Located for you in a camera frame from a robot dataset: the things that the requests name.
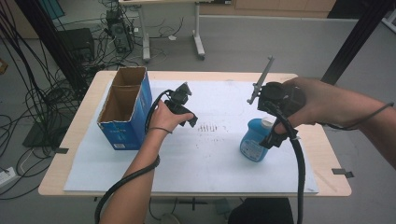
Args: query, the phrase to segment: cardboard box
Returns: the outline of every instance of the cardboard box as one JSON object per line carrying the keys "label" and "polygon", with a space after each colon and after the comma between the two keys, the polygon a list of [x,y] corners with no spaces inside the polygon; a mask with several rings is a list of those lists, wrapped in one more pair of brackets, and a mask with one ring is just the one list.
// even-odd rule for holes
{"label": "cardboard box", "polygon": [[116,150],[138,150],[146,136],[152,97],[146,67],[120,68],[97,123]]}

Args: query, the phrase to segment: black tape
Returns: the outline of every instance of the black tape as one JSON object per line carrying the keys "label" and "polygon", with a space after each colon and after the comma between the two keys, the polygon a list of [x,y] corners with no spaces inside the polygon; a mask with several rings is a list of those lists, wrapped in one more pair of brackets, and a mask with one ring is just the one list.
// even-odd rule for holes
{"label": "black tape", "polygon": [[339,169],[332,168],[332,173],[334,175],[345,175],[346,178],[355,177],[351,171],[347,172],[346,169],[342,169],[342,168]]}
{"label": "black tape", "polygon": [[57,147],[55,149],[55,153],[59,153],[59,154],[66,154],[67,151],[69,151],[69,148],[65,148],[65,147]]}

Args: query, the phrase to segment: blue spray bottle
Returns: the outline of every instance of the blue spray bottle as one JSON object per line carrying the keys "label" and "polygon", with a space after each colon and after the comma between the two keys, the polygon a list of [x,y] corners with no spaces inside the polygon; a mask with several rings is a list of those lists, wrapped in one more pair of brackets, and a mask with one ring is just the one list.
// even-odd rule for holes
{"label": "blue spray bottle", "polygon": [[248,130],[242,138],[240,150],[251,161],[262,161],[267,154],[268,149],[260,146],[260,142],[271,132],[274,121],[275,118],[265,117],[248,122]]}

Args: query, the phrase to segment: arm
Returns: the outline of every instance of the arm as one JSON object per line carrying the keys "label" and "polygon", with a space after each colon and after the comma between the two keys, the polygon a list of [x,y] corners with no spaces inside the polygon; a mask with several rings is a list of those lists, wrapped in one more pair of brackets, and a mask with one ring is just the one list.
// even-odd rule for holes
{"label": "arm", "polygon": [[[149,127],[164,128],[172,132],[180,122],[192,119],[192,117],[193,114],[190,113],[175,115],[160,101],[151,117]],[[124,176],[152,164],[157,158],[166,135],[167,132],[164,130],[149,130],[142,147]],[[153,178],[154,170],[119,188],[111,197],[100,223],[144,223],[149,207]]]}
{"label": "arm", "polygon": [[[293,127],[316,122],[347,127],[385,105],[369,96],[314,79],[297,77],[284,84],[301,88],[306,97],[305,106],[289,117]],[[388,107],[355,128],[363,132],[396,169],[396,110]],[[276,132],[284,133],[285,129],[279,124]]]}

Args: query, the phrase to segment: black pole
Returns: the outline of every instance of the black pole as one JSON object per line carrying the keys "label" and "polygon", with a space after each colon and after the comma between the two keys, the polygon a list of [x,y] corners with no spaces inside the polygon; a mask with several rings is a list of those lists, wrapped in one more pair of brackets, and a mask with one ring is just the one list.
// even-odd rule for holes
{"label": "black pole", "polygon": [[376,0],[361,15],[346,42],[338,51],[321,81],[334,85],[358,54],[376,26],[387,14],[394,0]]}
{"label": "black pole", "polygon": [[26,19],[35,29],[38,37],[46,46],[53,60],[58,64],[77,98],[82,100],[88,89],[88,84],[82,76],[82,67],[70,56],[64,43],[47,12],[39,0],[15,0]]}

